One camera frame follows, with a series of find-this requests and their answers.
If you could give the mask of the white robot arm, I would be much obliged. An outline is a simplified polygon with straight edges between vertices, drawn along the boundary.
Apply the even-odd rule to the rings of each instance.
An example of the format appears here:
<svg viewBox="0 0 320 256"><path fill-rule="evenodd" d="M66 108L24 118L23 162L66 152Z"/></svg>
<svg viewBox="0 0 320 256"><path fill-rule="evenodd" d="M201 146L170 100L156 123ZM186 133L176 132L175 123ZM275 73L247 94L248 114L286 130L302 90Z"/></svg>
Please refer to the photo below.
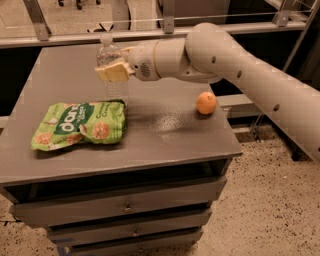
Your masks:
<svg viewBox="0 0 320 256"><path fill-rule="evenodd" d="M100 79L141 81L173 77L205 83L222 78L236 86L311 159L320 161L320 91L260 60L228 32L211 23L194 26L183 38L112 47L111 59L96 68Z"/></svg>

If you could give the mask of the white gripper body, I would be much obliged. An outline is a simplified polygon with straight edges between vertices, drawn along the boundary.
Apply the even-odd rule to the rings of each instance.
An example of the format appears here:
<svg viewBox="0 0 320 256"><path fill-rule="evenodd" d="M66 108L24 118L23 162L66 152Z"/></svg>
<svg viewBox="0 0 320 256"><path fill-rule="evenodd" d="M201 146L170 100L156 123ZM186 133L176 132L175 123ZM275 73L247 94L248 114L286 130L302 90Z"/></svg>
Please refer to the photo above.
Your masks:
<svg viewBox="0 0 320 256"><path fill-rule="evenodd" d="M160 79L155 67L155 46L155 42L140 43L129 52L130 67L135 71L135 77L141 81L157 81Z"/></svg>

